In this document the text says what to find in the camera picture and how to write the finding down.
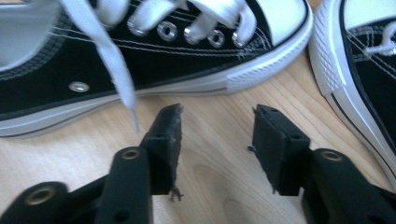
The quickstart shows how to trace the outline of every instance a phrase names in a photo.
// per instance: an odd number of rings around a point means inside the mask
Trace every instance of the wooden floor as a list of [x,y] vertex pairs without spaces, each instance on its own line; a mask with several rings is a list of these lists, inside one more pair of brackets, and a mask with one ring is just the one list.
[[[319,2],[310,1],[313,9]],[[376,161],[320,95],[304,51],[273,78],[237,94],[140,98],[140,133],[117,104],[53,133],[0,139],[0,213],[37,183],[61,181],[73,190],[105,175],[113,155],[138,146],[158,111],[176,103],[184,106],[177,186],[185,196],[177,203],[154,196],[155,223],[304,223],[301,199],[273,194],[247,152],[256,104],[279,109],[312,139],[311,148],[345,153],[371,183],[390,190]]]

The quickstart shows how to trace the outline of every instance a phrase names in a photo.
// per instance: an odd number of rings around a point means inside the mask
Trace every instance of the shoelace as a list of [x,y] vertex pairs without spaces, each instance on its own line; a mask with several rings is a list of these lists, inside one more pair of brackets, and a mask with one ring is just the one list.
[[[145,35],[174,10],[188,9],[188,1],[201,10],[201,14],[184,31],[190,44],[206,38],[218,23],[229,28],[238,23],[233,33],[233,42],[238,48],[244,47],[253,37],[257,22],[245,0],[144,0],[129,18],[128,26],[133,34]],[[73,23],[95,44],[121,101],[131,111],[138,131],[132,76],[120,49],[106,31],[125,17],[130,0],[98,0],[97,9],[93,9],[88,0],[61,0],[61,3]]]
[[366,48],[366,54],[380,53],[384,56],[396,55],[396,43],[392,41],[392,37],[396,33],[396,21],[389,23],[382,32],[382,42],[379,46]]

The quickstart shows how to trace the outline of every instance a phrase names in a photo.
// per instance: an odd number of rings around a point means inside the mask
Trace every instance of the sneaker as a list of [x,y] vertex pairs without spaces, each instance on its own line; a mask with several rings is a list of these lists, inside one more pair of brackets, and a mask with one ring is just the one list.
[[0,5],[0,136],[45,133],[134,96],[233,93],[292,62],[305,0]]
[[323,0],[309,44],[330,105],[396,189],[396,2]]

